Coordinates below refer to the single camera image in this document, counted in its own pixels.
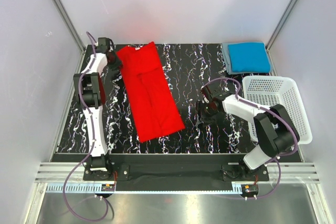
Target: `red pants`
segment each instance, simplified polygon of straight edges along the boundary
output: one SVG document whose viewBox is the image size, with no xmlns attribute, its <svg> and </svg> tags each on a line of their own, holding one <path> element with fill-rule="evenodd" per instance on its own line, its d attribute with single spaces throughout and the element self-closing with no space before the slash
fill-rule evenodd
<svg viewBox="0 0 336 224">
<path fill-rule="evenodd" d="M 117 55 L 140 142 L 184 129 L 154 42 L 139 50 L 124 47 Z"/>
</svg>

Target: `black marble table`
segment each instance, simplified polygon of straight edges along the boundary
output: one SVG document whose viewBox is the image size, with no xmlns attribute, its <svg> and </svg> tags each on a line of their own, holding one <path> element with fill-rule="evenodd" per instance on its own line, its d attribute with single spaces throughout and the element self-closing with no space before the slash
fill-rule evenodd
<svg viewBox="0 0 336 224">
<path fill-rule="evenodd" d="M 117 45 L 117 50 L 124 46 L 127 45 Z M 217 117 L 217 124 L 201 129 L 195 126 L 195 102 L 202 98 L 201 87 L 218 77 L 238 81 L 243 77 L 226 73 L 221 44 L 159 44 L 156 47 L 185 129 L 140 144 L 122 77 L 106 68 L 102 74 L 107 95 L 103 127 L 110 153 L 246 153 L 252 150 L 254 144 L 247 122 L 238 117 L 222 114 Z M 91 53 L 89 46 L 82 69 Z M 221 82 L 221 85 L 235 88 L 230 82 Z M 87 153 L 88 146 L 86 120 L 73 99 L 57 153 Z"/>
</svg>

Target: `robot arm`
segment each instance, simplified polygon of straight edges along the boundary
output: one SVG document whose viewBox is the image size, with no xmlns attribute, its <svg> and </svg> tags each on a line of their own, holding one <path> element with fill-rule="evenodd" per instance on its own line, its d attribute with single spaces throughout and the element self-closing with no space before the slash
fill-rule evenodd
<svg viewBox="0 0 336 224">
<path fill-rule="evenodd" d="M 102 125 L 102 111 L 106 96 L 101 74 L 106 66 L 112 71 L 119 71 L 122 63 L 114 52 L 114 45 L 111 42 L 112 40 L 109 38 L 98 38 L 98 43 L 95 46 L 96 53 L 90 56 L 90 61 L 85 69 L 74 75 L 75 98 L 77 103 L 81 105 L 86 118 L 90 149 L 95 141 L 95 147 L 87 159 L 86 172 L 88 173 L 86 173 L 84 180 L 101 180 L 99 178 L 112 173 Z M 85 75 L 79 88 L 78 84 L 83 73 Z M 80 93 L 89 109 L 82 104 Z"/>
<path fill-rule="evenodd" d="M 218 85 L 209 84 L 204 86 L 202 94 L 205 99 L 196 104 L 198 124 L 211 124 L 215 122 L 215 115 L 219 112 L 236 115 L 256 127 L 258 145 L 245 155 L 242 165 L 244 170 L 252 172 L 268 160 L 285 152 L 294 144 L 293 136 L 276 117 L 269 112 L 261 109 L 266 108 L 275 112 L 281 117 L 294 131 L 297 140 L 299 134 L 290 119 L 284 106 L 277 104 L 269 107 L 247 101 L 232 92 L 219 90 Z"/>
</svg>

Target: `white laundry basket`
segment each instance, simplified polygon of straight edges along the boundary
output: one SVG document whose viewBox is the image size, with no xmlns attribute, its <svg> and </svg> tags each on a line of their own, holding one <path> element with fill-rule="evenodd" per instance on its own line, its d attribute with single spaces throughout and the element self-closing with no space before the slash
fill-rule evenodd
<svg viewBox="0 0 336 224">
<path fill-rule="evenodd" d="M 309 144 L 312 134 L 295 81 L 279 76 L 247 76 L 243 79 L 244 98 L 261 105 L 283 105 L 300 135 L 300 144 Z M 256 128 L 248 123 L 251 139 L 257 142 Z"/>
</svg>

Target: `stack of folded clothes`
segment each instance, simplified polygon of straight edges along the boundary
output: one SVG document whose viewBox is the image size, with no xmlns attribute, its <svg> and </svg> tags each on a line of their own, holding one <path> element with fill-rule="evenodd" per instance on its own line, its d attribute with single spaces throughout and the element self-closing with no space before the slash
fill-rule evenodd
<svg viewBox="0 0 336 224">
<path fill-rule="evenodd" d="M 270 73 L 272 65 L 262 42 L 223 43 L 228 74 Z"/>
</svg>

